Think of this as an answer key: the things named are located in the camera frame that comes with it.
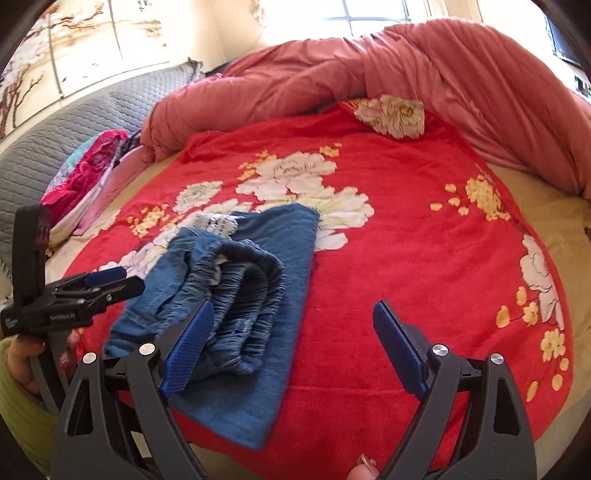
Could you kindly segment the left forearm green sleeve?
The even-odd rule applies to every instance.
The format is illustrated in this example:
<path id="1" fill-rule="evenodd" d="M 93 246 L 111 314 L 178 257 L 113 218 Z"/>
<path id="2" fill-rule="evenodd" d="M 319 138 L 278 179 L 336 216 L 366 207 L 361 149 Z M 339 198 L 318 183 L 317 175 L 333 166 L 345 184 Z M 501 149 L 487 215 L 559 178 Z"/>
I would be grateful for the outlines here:
<path id="1" fill-rule="evenodd" d="M 58 416 L 49 413 L 41 401 L 11 377 L 7 365 L 11 344 L 10 339 L 1 341 L 1 416 L 27 458 L 48 476 Z"/>

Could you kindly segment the left hand red nails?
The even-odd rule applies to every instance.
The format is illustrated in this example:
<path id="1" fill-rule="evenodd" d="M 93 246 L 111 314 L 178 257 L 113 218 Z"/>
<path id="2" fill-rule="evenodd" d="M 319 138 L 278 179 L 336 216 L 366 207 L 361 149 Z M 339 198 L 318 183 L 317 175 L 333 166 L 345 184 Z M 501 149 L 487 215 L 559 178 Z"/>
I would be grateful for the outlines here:
<path id="1" fill-rule="evenodd" d="M 60 365 L 64 375 L 71 377 L 77 365 L 77 346 L 80 337 L 72 331 L 67 338 L 66 351 L 60 357 Z M 45 350 L 45 341 L 40 337 L 19 335 L 11 338 L 5 352 L 5 363 L 11 378 L 32 395 L 39 395 L 39 389 L 33 378 L 30 359 L 37 357 Z"/>

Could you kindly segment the right hand red nails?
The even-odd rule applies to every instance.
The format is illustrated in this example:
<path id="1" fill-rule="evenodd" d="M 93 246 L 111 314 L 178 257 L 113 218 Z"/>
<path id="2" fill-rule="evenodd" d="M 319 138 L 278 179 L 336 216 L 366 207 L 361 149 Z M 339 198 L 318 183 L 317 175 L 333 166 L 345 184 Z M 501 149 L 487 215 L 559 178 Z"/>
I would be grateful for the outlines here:
<path id="1" fill-rule="evenodd" d="M 356 466 L 349 471 L 346 480 L 376 480 L 380 474 L 377 461 L 365 454 L 356 459 Z"/>

